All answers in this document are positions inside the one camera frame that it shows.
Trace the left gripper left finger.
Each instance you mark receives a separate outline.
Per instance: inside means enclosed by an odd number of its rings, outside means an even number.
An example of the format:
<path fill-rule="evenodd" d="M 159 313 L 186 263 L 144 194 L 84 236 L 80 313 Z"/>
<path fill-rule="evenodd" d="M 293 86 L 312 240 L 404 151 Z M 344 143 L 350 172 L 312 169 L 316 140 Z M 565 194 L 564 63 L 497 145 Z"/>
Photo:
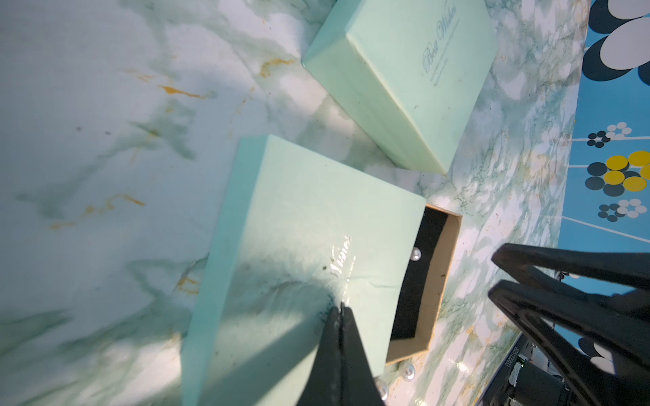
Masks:
<path fill-rule="evenodd" d="M 342 394 L 340 322 L 340 309 L 334 307 L 328 313 L 311 373 L 298 400 L 298 406 L 340 405 Z"/>

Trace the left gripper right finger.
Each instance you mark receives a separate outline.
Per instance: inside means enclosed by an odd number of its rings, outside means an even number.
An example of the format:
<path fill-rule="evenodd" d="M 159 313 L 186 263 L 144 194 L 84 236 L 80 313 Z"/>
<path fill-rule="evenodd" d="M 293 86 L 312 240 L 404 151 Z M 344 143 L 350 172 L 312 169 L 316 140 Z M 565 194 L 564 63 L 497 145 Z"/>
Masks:
<path fill-rule="evenodd" d="M 384 405 L 350 307 L 341 305 L 341 404 Z"/>

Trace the pearl earring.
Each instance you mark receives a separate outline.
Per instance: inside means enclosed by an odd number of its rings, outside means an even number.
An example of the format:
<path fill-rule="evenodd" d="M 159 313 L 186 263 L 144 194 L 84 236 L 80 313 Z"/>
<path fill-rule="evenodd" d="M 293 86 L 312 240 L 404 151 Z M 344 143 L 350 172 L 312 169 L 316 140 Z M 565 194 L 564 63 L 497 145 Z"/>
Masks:
<path fill-rule="evenodd" d="M 411 251 L 410 260 L 412 262 L 419 262 L 419 260 L 421 260 L 422 256 L 423 256 L 423 254 L 421 253 L 421 250 L 419 248 L 417 248 L 417 247 L 414 247 L 412 249 L 412 251 Z"/>
<path fill-rule="evenodd" d="M 380 377 L 376 377 L 374 379 L 377 392 L 379 394 L 380 399 L 385 403 L 389 397 L 389 387 L 388 384 L 381 379 Z"/>
<path fill-rule="evenodd" d="M 412 382 L 416 377 L 416 368 L 410 360 L 399 363 L 399 375 L 406 382 Z"/>

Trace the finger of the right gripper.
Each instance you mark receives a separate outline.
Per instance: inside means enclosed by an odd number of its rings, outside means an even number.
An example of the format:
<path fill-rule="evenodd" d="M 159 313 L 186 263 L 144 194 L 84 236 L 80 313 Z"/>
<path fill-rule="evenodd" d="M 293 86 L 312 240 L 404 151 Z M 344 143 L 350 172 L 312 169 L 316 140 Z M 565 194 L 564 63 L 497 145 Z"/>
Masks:
<path fill-rule="evenodd" d="M 649 403 L 647 291 L 602 296 L 566 286 L 547 291 L 500 281 L 489 290 L 489 299 L 543 350 L 581 404 Z M 608 350 L 614 372 L 599 369 L 554 326 Z"/>
<path fill-rule="evenodd" d="M 531 245 L 505 244 L 492 262 L 520 284 L 552 290 L 552 277 L 541 268 L 567 272 L 634 289 L 649 289 L 649 255 L 642 253 L 592 253 Z"/>

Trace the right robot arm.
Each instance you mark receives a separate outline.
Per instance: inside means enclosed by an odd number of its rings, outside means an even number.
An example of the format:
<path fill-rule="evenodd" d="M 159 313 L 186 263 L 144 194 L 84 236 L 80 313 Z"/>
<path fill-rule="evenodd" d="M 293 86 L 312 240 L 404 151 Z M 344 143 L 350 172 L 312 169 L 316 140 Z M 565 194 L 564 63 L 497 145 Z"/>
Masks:
<path fill-rule="evenodd" d="M 649 403 L 649 256 L 502 245 L 511 280 L 489 299 L 557 370 L 517 360 L 504 396 L 522 405 Z"/>

